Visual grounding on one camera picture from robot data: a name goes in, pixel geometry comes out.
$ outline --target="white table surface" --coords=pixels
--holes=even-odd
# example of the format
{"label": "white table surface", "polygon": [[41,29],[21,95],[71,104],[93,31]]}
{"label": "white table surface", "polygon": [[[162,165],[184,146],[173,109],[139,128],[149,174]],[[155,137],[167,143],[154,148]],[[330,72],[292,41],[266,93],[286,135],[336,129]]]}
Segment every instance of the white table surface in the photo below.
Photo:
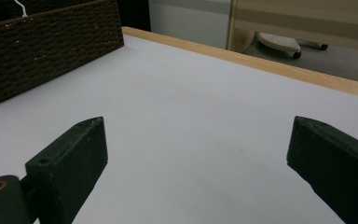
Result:
{"label": "white table surface", "polygon": [[109,163],[74,223],[342,223],[286,153],[296,115],[358,138],[358,96],[125,43],[0,104],[0,175],[24,177],[55,138],[103,116]]}

